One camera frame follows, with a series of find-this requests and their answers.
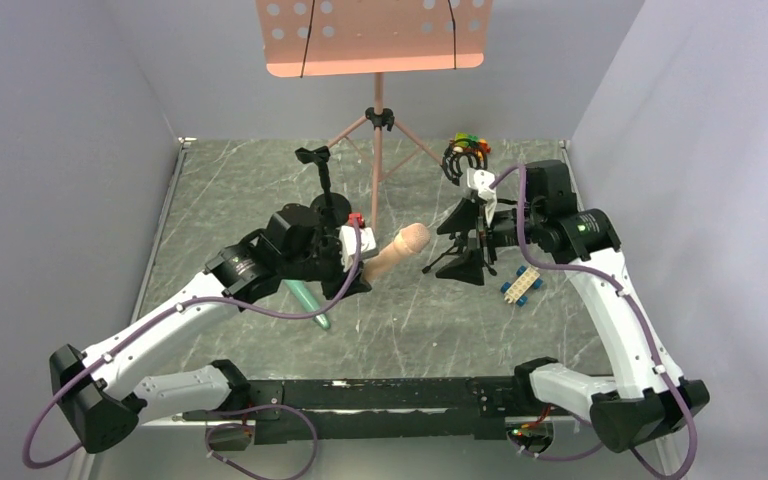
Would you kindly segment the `pink microphone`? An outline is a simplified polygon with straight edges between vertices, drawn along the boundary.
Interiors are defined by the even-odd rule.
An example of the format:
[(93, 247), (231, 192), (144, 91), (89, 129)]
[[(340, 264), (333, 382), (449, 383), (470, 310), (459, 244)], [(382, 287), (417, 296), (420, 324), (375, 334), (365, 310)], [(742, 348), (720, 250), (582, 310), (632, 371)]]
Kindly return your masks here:
[(364, 264), (361, 278), (367, 283), (372, 283), (403, 260), (422, 252), (429, 244), (430, 238), (431, 233), (424, 224), (413, 223), (402, 228), (378, 255)]

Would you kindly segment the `black tripod microphone stand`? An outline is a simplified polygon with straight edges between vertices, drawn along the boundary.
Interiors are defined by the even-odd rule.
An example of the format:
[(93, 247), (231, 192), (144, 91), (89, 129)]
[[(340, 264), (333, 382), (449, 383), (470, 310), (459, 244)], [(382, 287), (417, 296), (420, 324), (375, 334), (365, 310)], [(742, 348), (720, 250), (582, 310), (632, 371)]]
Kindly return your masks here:
[(492, 252), (496, 197), (489, 190), (493, 179), (487, 170), (488, 155), (486, 144), (469, 138), (451, 140), (444, 151), (443, 173), (462, 193), (454, 210), (436, 228), (452, 245), (422, 268), (424, 274), (432, 272), (438, 279), (475, 286), (485, 284), (487, 273), (497, 274)]

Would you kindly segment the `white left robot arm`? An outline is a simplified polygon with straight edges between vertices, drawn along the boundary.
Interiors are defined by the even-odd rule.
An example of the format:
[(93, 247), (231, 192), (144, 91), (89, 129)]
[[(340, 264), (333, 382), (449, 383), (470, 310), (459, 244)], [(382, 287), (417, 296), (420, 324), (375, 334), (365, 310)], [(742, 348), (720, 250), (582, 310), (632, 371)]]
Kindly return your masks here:
[(49, 365), (56, 404), (89, 453), (162, 417), (249, 408), (250, 383), (230, 360), (177, 374), (154, 372), (202, 331), (244, 310), (264, 313), (258, 301), (286, 280), (319, 283), (331, 304), (370, 291), (361, 273), (376, 253), (373, 230), (358, 215), (337, 224), (310, 207), (287, 204), (126, 329), (84, 349), (65, 345), (54, 352)]

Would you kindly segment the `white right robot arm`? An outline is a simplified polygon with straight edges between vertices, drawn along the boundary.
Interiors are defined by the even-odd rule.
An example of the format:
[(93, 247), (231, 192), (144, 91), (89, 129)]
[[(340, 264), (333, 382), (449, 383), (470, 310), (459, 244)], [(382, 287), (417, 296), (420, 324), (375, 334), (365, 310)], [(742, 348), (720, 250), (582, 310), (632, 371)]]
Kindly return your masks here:
[(583, 300), (611, 373), (592, 377), (543, 357), (519, 365), (513, 382), (526, 405), (556, 406), (587, 420), (602, 444), (621, 453), (683, 428), (710, 399), (689, 380), (656, 335), (632, 285), (620, 239), (607, 215), (578, 205), (567, 165), (518, 165), (515, 205), (502, 209), (497, 177), (484, 169), (453, 174), (462, 201), (438, 233), (459, 242), (441, 279), (480, 285), (501, 248), (537, 246), (541, 270), (561, 271)]

